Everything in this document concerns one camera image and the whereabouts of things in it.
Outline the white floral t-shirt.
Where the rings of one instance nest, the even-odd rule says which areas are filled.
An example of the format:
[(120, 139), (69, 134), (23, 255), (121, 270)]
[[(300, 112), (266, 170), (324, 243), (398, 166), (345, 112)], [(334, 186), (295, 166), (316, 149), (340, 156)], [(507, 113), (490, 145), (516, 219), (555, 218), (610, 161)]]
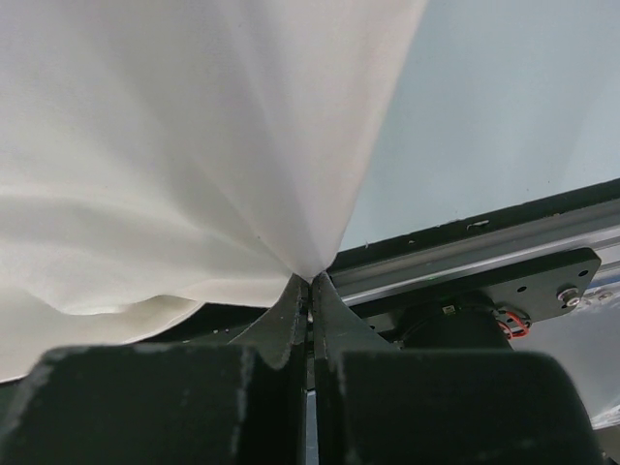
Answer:
[(5, 1), (1, 378), (334, 260), (422, 1)]

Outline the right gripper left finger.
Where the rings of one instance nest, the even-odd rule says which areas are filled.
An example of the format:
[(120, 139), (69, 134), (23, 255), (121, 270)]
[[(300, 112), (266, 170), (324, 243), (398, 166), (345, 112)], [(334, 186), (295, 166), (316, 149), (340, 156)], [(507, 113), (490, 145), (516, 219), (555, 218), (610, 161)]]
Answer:
[(308, 284), (227, 344), (45, 353), (1, 425), (5, 464), (299, 464)]

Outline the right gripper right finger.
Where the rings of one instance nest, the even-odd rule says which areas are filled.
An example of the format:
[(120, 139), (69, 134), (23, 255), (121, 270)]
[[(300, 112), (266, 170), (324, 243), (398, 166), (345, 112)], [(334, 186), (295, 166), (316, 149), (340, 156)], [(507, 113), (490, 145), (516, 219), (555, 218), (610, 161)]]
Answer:
[(323, 464), (599, 464), (590, 419), (552, 357), (483, 347), (400, 349), (326, 275), (312, 284)]

